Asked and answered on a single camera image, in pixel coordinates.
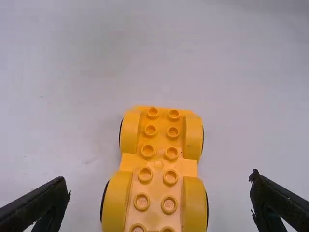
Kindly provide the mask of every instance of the yellow plastic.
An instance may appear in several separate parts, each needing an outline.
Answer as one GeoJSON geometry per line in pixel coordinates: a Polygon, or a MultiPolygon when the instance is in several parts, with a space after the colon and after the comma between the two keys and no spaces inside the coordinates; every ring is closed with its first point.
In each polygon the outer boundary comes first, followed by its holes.
{"type": "Polygon", "coordinates": [[[202,120],[191,111],[141,106],[126,112],[103,231],[205,232],[208,206],[197,177],[202,146],[202,120]]]}

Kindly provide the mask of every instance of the white table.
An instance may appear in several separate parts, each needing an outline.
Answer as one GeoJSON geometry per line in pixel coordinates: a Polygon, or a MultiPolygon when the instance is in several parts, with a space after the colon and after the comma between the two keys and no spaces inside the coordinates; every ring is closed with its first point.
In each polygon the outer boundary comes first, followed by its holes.
{"type": "Polygon", "coordinates": [[[210,232],[257,231],[253,168],[309,199],[304,0],[3,0],[0,205],[57,176],[64,232],[99,232],[122,113],[191,109],[210,232]]]}

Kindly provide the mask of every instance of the toy wheel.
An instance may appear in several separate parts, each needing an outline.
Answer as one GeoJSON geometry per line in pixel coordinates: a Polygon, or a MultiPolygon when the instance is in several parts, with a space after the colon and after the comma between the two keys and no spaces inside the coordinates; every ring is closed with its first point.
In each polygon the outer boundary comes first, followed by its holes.
{"type": "Polygon", "coordinates": [[[120,135],[121,135],[121,128],[122,128],[122,122],[124,121],[124,119],[121,120],[121,123],[120,123],[120,129],[119,129],[119,140],[118,140],[118,144],[120,146],[120,135]]]}
{"type": "Polygon", "coordinates": [[[203,126],[203,144],[202,144],[202,151],[201,151],[201,153],[203,152],[203,148],[204,148],[204,126],[203,126]]]}
{"type": "Polygon", "coordinates": [[[206,223],[206,230],[208,227],[208,219],[209,219],[209,205],[208,205],[208,196],[207,196],[207,192],[205,191],[205,195],[206,195],[206,204],[207,204],[207,223],[206,223]]]}
{"type": "Polygon", "coordinates": [[[102,212],[103,212],[103,205],[104,205],[104,199],[105,199],[105,194],[106,194],[106,190],[107,190],[107,186],[109,184],[110,181],[108,181],[106,183],[106,186],[105,186],[105,189],[104,189],[104,192],[103,192],[103,196],[102,196],[102,201],[101,201],[101,208],[100,208],[100,221],[102,223],[102,212]]]}

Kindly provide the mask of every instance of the black tire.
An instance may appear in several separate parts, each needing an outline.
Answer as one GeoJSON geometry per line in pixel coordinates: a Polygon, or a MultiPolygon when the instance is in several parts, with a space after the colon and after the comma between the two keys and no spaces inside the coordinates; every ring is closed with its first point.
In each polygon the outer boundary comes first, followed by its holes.
{"type": "Polygon", "coordinates": [[[105,186],[105,189],[104,189],[104,192],[103,192],[103,196],[102,196],[102,201],[101,201],[101,208],[100,208],[100,221],[102,223],[102,212],[103,212],[103,205],[104,205],[104,199],[105,199],[105,194],[106,194],[106,190],[107,190],[107,186],[109,184],[110,181],[108,181],[106,183],[106,186],[105,186]]]}
{"type": "Polygon", "coordinates": [[[119,147],[120,147],[120,135],[121,135],[121,128],[122,128],[122,122],[123,122],[123,121],[124,121],[124,119],[121,120],[120,128],[119,128],[119,139],[118,139],[119,147]]]}
{"type": "Polygon", "coordinates": [[[207,224],[206,224],[206,230],[208,228],[208,219],[209,219],[209,204],[208,204],[208,196],[207,196],[207,192],[205,191],[205,195],[206,195],[206,204],[207,204],[207,224]]]}
{"type": "Polygon", "coordinates": [[[203,144],[202,144],[202,151],[201,151],[201,153],[203,152],[203,148],[204,148],[204,126],[203,126],[203,144]]]}

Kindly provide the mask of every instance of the yellow toy car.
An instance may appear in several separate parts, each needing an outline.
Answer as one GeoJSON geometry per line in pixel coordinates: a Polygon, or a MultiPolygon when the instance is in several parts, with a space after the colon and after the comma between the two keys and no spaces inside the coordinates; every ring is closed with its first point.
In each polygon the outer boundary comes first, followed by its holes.
{"type": "Polygon", "coordinates": [[[197,177],[202,120],[187,110],[136,107],[120,126],[121,163],[102,203],[104,232],[205,232],[208,200],[197,177]]]}

